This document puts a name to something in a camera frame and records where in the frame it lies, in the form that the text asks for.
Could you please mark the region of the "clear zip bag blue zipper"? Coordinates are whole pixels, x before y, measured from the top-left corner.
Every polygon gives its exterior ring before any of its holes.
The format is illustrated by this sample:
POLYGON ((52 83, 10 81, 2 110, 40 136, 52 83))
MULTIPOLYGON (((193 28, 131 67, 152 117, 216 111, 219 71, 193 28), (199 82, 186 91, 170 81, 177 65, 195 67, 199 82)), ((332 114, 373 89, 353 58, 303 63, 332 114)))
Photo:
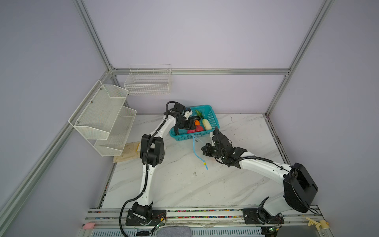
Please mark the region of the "clear zip bag blue zipper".
POLYGON ((201 161, 206 170, 208 167, 208 158, 203 154, 202 148, 210 142, 210 135, 194 135, 192 134, 192 149, 194 155, 201 161))

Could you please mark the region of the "teal plastic basket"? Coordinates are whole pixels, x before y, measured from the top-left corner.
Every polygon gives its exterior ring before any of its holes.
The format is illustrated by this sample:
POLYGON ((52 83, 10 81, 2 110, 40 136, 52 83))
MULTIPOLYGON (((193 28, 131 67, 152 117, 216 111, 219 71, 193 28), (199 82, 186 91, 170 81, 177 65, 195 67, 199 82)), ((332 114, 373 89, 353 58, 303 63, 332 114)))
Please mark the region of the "teal plastic basket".
POLYGON ((216 114, 210 105, 191 106, 189 108, 192 110, 192 116, 198 116, 197 112, 201 113, 202 118, 200 119, 199 123, 200 123, 200 126, 203 128, 203 130, 197 131, 194 133, 188 133, 188 131, 185 129, 179 129, 178 134, 176 135, 175 129, 172 128, 169 131, 169 135, 172 138, 174 138, 176 141, 184 141, 188 139, 192 140, 193 135, 196 137, 209 135, 209 133, 214 131, 215 127, 220 128, 216 114), (203 124, 204 119, 206 119, 209 125, 212 127, 210 130, 206 130, 206 127, 203 124))

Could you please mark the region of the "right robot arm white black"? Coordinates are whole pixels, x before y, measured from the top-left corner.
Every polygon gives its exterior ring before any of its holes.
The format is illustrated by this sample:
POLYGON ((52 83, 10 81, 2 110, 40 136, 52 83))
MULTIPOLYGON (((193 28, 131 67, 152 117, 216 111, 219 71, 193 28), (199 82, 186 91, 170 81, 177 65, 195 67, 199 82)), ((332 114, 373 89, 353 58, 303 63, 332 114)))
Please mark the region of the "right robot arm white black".
POLYGON ((266 197, 256 209, 258 221, 268 223, 284 211, 295 210, 300 213, 318 212, 311 204, 318 192, 318 186, 307 169, 299 163, 281 164, 259 157, 250 151, 234 147, 232 142, 218 128, 211 133, 211 143, 201 148, 202 154, 227 167, 253 171, 282 187, 282 191, 266 197))

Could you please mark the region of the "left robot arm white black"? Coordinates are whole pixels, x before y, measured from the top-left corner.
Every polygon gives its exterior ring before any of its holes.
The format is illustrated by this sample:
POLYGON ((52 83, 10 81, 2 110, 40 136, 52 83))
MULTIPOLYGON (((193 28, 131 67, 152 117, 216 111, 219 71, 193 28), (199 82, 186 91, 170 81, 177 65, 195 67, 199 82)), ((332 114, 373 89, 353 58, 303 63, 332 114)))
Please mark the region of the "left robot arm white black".
POLYGON ((164 138, 171 129, 195 129, 194 119, 190 119, 192 110, 179 102, 169 101, 161 123, 151 133, 141 138, 140 158, 143 164, 143 179, 140 193, 132 205, 132 214, 146 222, 153 215, 153 202, 150 200, 150 189, 156 167, 165 157, 164 138))

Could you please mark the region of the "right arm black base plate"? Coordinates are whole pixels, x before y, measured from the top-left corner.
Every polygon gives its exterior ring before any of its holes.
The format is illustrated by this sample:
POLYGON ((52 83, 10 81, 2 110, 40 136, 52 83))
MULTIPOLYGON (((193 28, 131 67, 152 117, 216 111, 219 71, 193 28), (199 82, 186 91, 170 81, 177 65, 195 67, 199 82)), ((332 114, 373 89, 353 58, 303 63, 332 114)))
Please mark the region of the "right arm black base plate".
POLYGON ((243 218, 244 218, 245 224, 247 225, 252 225, 252 224, 282 225, 284 222, 281 213, 277 214, 276 216, 271 216, 268 213, 266 213, 264 210, 260 210, 258 208, 245 208, 242 210, 242 212, 243 212, 243 218))

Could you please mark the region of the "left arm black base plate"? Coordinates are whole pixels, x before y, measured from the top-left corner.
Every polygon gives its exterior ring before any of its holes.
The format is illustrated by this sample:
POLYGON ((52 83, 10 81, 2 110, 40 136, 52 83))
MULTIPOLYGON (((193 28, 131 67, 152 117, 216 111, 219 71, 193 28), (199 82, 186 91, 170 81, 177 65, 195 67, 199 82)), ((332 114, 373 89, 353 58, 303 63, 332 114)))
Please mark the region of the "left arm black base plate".
POLYGON ((166 219, 167 211, 164 209, 152 210, 152 215, 149 218, 142 218, 140 215, 136 215, 130 209, 124 224, 126 226, 155 226, 161 222, 162 219, 166 219))

